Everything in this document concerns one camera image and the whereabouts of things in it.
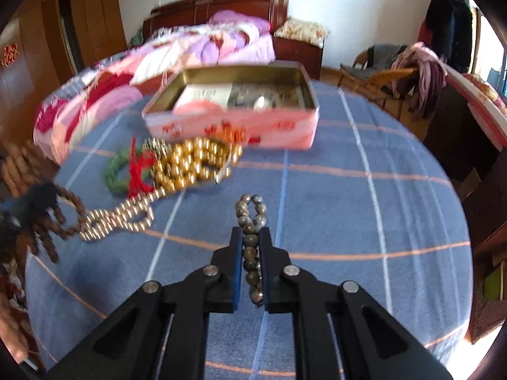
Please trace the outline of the brown wooden bead mala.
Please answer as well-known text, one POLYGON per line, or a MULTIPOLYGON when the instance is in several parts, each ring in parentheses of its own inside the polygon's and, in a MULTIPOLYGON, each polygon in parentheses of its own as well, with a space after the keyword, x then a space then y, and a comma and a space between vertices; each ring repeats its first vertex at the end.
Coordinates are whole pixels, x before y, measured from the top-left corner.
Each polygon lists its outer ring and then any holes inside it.
POLYGON ((4 144, 1 182, 7 186, 11 200, 1 211, 1 262, 15 258, 17 246, 24 244, 34 255, 42 246, 52 262, 58 252, 52 235, 61 239, 73 237, 84 229, 86 208, 80 197, 45 178, 41 168, 44 156, 32 142, 23 146, 4 144), (76 224, 65 226, 66 218, 59 207, 63 198, 76 209, 76 224))

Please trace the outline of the printed paper leaflet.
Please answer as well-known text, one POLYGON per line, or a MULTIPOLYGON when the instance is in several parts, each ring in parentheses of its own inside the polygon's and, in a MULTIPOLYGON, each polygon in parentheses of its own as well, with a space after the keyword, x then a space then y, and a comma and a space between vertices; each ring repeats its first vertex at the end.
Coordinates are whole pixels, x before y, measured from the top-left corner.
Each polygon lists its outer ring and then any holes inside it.
POLYGON ((176 100, 172 113, 198 114, 245 108, 264 111, 304 108, 300 87, 272 84, 191 84, 176 100))

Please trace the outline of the window with frame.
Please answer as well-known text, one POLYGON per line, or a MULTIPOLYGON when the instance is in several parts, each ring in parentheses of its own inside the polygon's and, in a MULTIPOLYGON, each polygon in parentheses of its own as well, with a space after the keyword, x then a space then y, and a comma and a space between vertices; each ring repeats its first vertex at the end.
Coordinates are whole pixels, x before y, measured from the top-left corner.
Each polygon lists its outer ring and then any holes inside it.
POLYGON ((473 57, 471 72, 506 96, 506 49, 479 8, 473 14, 473 57))

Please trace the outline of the red tassel knot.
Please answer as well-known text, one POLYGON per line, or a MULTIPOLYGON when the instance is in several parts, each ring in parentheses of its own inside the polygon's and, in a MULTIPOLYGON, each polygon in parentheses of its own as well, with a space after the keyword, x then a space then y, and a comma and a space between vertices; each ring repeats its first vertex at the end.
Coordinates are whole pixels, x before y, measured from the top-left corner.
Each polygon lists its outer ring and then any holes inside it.
POLYGON ((156 162, 155 155, 149 150, 138 149, 135 138, 132 138, 129 159, 128 197, 151 193, 155 187, 144 179, 156 162))

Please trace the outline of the pink striped garment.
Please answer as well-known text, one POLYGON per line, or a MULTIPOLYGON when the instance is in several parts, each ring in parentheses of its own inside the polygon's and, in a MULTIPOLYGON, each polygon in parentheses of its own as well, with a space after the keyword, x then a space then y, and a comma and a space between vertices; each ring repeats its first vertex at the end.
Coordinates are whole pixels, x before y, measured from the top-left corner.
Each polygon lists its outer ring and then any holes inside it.
POLYGON ((419 70, 419 103, 413 111, 418 117, 428 118, 435 111, 438 97, 446 86, 445 64, 423 42, 417 42, 404 49, 391 65, 392 70, 407 68, 419 70))

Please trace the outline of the green jade bangle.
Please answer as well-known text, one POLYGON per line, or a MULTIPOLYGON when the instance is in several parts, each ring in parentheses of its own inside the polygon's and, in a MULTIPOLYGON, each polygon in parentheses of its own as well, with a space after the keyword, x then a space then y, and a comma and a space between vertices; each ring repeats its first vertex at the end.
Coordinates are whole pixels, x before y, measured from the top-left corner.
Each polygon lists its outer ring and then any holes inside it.
MULTIPOLYGON (((128 196, 130 149, 124 149, 114 154, 106 164, 103 180, 108 190, 116 196, 128 196)), ((151 182, 151 171, 144 179, 151 182)))

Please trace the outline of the floral cloth on nightstand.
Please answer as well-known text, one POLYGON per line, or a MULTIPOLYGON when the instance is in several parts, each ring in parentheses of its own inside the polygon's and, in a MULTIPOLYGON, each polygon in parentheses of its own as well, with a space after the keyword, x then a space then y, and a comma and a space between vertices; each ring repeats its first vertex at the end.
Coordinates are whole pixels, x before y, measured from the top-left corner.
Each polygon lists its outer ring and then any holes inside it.
POLYGON ((304 22, 289 17, 284 24, 278 28, 274 36, 286 40, 296 40, 322 48, 329 30, 316 22, 304 22))

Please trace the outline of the dark wooden nightstand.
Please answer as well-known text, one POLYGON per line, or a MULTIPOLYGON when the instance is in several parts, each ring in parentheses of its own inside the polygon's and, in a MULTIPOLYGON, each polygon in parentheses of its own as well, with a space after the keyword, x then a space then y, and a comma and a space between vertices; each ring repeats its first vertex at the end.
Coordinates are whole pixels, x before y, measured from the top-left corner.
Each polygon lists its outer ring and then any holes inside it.
POLYGON ((274 37, 273 47, 277 60, 300 63, 311 79, 320 79, 323 58, 323 49, 320 46, 274 37))

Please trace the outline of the wooden wardrobe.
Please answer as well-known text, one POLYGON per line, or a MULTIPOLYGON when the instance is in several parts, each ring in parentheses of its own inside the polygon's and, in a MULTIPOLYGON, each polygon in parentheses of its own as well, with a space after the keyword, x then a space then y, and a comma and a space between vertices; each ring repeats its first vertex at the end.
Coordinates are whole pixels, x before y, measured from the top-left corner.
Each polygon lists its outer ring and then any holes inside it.
POLYGON ((1 33, 1 138, 30 138, 43 99, 125 49, 119 0, 23 0, 1 33))

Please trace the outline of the purple pillow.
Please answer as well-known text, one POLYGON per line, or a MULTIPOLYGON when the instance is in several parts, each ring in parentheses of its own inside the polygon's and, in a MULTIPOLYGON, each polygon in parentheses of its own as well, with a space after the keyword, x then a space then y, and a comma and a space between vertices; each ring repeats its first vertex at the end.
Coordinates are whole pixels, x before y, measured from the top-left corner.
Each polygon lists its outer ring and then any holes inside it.
POLYGON ((271 23, 269 21, 257 16, 247 16, 245 14, 238 13, 230 9, 217 11, 207 21, 208 24, 212 25, 233 22, 250 22, 253 25, 255 25, 255 27, 259 30, 261 35, 270 34, 271 32, 271 23))

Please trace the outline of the dark wooden headboard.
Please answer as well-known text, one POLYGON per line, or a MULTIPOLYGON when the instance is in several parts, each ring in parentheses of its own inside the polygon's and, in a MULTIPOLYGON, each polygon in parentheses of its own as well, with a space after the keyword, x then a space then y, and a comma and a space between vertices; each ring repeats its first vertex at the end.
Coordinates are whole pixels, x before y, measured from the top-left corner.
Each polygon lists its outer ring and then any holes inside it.
POLYGON ((267 20, 274 31, 287 19, 288 7, 289 0, 178 0, 153 8, 144 20, 143 37, 146 40, 160 28, 206 23, 222 10, 267 20))

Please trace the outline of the blue plaid tablecloth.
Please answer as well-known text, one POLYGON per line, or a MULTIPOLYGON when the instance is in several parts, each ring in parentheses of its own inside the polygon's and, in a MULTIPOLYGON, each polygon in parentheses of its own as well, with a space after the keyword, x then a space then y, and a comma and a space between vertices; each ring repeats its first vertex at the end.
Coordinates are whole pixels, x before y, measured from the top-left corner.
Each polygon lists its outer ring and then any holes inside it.
POLYGON ((28 314, 45 367, 144 282, 179 282, 207 264, 228 243, 245 193, 264 199, 273 243, 293 263, 324 282, 357 282, 449 361, 472 302, 460 200, 430 152, 389 114, 343 89, 313 88, 320 120, 311 149, 246 149, 221 184, 156 202, 148 231, 56 239, 56 263, 28 256, 28 314))

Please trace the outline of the pink metal tin box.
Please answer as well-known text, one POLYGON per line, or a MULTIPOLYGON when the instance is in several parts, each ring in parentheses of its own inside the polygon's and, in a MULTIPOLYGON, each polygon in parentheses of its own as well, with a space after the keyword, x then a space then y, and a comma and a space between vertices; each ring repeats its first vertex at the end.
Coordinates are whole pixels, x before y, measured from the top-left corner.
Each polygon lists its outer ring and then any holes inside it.
POLYGON ((206 136, 261 149, 306 150, 312 147, 319 121, 319 105, 309 75, 301 64, 232 64, 181 71, 150 100, 142 111, 151 135, 171 143, 206 136), (172 108, 191 84, 272 84, 300 87, 305 107, 296 109, 229 109, 175 114, 172 108))

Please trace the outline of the wicker chair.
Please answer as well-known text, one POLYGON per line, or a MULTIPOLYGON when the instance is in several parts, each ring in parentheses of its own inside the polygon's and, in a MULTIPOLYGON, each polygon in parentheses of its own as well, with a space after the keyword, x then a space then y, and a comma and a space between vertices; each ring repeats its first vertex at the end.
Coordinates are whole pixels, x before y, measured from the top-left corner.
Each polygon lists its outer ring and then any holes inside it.
POLYGON ((352 66, 340 66, 337 87, 343 83, 353 93, 359 93, 366 99, 379 105, 385 111, 387 103, 393 101, 398 105, 396 119, 401 120, 403 103, 409 91, 419 78, 419 68, 400 68, 374 70, 368 76, 357 76, 353 71, 365 71, 368 64, 368 51, 356 55, 352 66))

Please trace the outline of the hanging black coats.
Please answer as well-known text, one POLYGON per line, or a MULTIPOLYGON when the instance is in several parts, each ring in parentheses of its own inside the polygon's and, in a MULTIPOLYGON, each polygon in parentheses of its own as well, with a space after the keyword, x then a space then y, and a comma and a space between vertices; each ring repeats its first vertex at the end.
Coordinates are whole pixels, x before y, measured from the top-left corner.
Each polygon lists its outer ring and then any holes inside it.
POLYGON ((418 40, 454 70, 467 72, 472 60, 473 16, 466 0, 431 0, 418 40))

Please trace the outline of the grey garment on chair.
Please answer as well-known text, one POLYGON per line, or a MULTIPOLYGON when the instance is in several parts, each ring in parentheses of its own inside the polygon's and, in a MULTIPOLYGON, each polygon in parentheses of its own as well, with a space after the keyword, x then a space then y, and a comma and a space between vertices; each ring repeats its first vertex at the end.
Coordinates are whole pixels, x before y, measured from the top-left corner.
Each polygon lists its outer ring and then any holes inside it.
POLYGON ((340 70, 348 76, 366 80, 374 74, 389 70, 407 45, 377 44, 356 55, 352 65, 341 64, 340 70))

